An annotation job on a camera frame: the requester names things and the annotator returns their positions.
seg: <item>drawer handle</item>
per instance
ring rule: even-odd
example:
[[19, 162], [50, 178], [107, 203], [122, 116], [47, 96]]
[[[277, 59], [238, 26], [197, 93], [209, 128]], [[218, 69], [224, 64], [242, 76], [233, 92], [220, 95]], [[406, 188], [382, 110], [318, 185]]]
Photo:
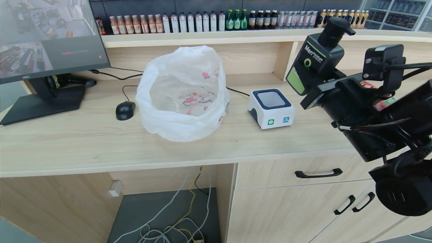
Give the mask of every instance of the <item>drawer handle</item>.
[[336, 169], [333, 169], [333, 174], [330, 174], [330, 175], [308, 176], [308, 175], [305, 175], [303, 173], [303, 171], [301, 171], [301, 170], [297, 170], [295, 172], [295, 175], [298, 178], [323, 178], [323, 177], [340, 176], [342, 173], [343, 173], [343, 171], [340, 168], [336, 168]]
[[348, 204], [348, 206], [346, 206], [342, 211], [338, 211], [337, 209], [334, 211], [334, 214], [335, 215], [340, 215], [340, 214], [342, 214], [343, 212], [345, 212], [345, 210], [346, 209], [348, 209], [353, 203], [354, 203], [354, 201], [356, 200], [356, 197], [354, 196], [354, 195], [351, 195], [351, 196], [349, 196], [348, 197], [348, 199], [349, 199], [349, 204]]
[[363, 207], [361, 207], [361, 208], [354, 207], [354, 208], [353, 208], [353, 212], [354, 212], [354, 213], [360, 212], [360, 211], [361, 211], [362, 209], [364, 209], [364, 208], [365, 208], [369, 203], [371, 203], [372, 200], [374, 200], [374, 198], [375, 198], [375, 194], [374, 194], [373, 192], [368, 193], [368, 196], [369, 196], [369, 201], [368, 201], [365, 205], [363, 205]]

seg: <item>monitor screen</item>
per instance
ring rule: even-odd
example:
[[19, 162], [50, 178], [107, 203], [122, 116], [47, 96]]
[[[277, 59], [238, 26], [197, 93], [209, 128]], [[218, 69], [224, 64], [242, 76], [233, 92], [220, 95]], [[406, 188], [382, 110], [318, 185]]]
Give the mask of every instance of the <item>monitor screen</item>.
[[88, 0], [0, 0], [0, 84], [110, 67]]

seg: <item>white plastic bag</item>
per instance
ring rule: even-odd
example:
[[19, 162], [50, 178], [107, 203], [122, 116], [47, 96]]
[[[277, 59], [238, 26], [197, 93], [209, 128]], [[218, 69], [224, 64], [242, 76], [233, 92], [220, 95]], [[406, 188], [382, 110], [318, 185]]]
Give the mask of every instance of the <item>white plastic bag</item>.
[[229, 94], [222, 61], [208, 46], [180, 47], [152, 60], [136, 101], [149, 133], [189, 142], [214, 132], [226, 115]]

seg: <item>soap dispenser bottle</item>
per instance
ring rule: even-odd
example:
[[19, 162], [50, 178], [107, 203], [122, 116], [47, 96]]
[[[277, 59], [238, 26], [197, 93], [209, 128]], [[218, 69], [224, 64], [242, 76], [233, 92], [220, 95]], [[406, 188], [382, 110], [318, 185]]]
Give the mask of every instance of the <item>soap dispenser bottle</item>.
[[339, 45], [344, 34], [356, 32], [343, 18], [329, 18], [322, 33], [308, 35], [286, 80], [301, 96], [326, 80], [339, 78], [336, 69], [344, 55]]

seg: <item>black computer mouse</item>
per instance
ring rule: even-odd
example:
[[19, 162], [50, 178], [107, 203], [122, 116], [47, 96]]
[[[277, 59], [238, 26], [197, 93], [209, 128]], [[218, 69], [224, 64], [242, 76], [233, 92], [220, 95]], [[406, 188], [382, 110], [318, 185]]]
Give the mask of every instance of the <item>black computer mouse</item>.
[[124, 121], [131, 117], [133, 117], [133, 112], [135, 110], [135, 102], [125, 101], [123, 103], [118, 104], [115, 109], [115, 117], [117, 120]]

